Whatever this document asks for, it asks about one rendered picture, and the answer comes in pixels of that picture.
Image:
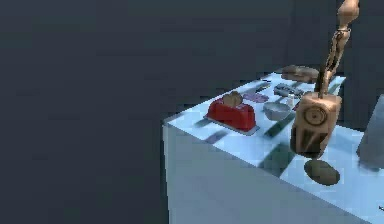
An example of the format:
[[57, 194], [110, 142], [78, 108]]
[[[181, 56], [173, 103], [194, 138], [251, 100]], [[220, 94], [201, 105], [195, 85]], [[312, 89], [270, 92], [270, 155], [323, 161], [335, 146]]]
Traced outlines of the grey bowl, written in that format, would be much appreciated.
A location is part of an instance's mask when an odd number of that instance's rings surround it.
[[263, 111], [269, 120], [280, 121], [291, 113], [291, 108], [279, 102], [266, 102], [263, 106]]

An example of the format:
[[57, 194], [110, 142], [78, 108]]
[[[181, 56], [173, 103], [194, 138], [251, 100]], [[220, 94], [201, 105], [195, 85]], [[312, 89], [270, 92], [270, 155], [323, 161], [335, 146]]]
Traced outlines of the red toaster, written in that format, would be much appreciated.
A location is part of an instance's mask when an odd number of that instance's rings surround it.
[[254, 108], [244, 103], [230, 107], [222, 99], [217, 99], [210, 104], [205, 118], [246, 136], [253, 135], [259, 129]]

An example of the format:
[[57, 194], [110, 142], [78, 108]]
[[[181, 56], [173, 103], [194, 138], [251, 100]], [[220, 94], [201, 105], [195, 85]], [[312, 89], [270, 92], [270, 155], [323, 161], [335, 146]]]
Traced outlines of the brown bread slice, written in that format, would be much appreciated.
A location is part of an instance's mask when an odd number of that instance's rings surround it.
[[243, 102], [242, 96], [237, 91], [232, 91], [229, 94], [225, 94], [222, 97], [222, 100], [223, 100], [223, 104], [224, 105], [227, 105], [227, 106], [230, 106], [230, 107], [236, 107], [236, 106], [240, 105]]

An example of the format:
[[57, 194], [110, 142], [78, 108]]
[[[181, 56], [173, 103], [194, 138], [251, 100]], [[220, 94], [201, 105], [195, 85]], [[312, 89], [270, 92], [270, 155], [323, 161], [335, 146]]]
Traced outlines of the purple flat card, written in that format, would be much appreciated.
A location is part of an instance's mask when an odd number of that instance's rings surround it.
[[254, 103], [265, 103], [269, 100], [268, 96], [259, 93], [245, 93], [243, 98]]

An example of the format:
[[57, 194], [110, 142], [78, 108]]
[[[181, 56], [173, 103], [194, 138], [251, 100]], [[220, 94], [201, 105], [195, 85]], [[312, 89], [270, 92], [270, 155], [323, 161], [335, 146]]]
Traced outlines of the white kitchen counter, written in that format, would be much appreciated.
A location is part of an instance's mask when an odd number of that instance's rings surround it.
[[266, 118], [254, 104], [250, 135], [206, 119], [203, 102], [165, 120], [169, 224], [384, 224], [384, 170], [360, 164], [363, 137], [334, 129], [323, 160], [340, 181], [323, 186], [289, 148], [291, 117]]

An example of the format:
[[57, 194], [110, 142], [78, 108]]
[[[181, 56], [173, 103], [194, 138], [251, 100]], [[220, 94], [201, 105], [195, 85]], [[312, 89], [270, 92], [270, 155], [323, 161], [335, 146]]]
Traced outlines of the grey remote control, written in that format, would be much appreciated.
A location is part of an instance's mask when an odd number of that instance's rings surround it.
[[300, 98], [304, 94], [303, 90], [284, 83], [276, 85], [273, 92], [275, 95], [279, 95], [281, 97], [288, 97], [289, 95], [293, 95], [295, 98]]

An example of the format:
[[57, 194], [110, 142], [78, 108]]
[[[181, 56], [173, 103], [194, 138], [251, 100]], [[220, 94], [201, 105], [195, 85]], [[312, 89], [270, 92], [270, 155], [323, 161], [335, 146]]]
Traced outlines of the brown bread loaf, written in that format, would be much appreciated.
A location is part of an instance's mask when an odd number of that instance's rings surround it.
[[312, 84], [316, 82], [318, 74], [319, 71], [314, 68], [289, 65], [282, 69], [281, 78]]

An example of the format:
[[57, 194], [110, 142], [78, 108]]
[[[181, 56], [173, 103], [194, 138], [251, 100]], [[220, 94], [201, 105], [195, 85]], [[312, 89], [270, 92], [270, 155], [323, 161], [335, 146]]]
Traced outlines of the tan wooden utensil holder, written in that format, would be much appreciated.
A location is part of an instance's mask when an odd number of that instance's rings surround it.
[[301, 98], [291, 129], [290, 147], [298, 155], [319, 158], [338, 120], [342, 98], [330, 94], [330, 79], [336, 73], [351, 34], [349, 24], [360, 14], [360, 0], [344, 0], [337, 12], [338, 28], [323, 69], [317, 78], [313, 92]]

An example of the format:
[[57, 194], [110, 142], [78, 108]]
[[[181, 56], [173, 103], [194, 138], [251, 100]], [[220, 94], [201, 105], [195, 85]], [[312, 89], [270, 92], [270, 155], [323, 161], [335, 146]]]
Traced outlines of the brown potato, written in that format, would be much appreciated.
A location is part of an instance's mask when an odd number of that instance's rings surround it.
[[340, 180], [340, 173], [323, 160], [308, 160], [304, 171], [309, 178], [324, 186], [335, 185]]

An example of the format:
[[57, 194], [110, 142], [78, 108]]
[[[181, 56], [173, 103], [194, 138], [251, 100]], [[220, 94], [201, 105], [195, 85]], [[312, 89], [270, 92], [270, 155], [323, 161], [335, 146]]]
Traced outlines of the grey box shape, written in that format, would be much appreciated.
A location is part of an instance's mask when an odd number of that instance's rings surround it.
[[384, 169], [384, 94], [376, 103], [357, 152], [363, 163]]

